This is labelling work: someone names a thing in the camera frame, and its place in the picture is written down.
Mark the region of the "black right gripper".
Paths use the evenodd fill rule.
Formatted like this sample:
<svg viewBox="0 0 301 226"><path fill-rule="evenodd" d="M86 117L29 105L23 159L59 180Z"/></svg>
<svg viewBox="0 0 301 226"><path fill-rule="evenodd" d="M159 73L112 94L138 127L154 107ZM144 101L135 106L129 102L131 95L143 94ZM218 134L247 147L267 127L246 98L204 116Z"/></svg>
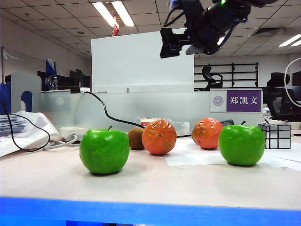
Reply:
<svg viewBox="0 0 301 226"><path fill-rule="evenodd" d="M198 23L197 22L185 22L186 28L183 33L173 33L171 28L162 28L160 35L162 38L162 49L160 52L161 58L177 57L180 55L180 51L184 45L191 44L185 51L186 55L201 54L204 52L204 46L200 45L198 38Z"/></svg>

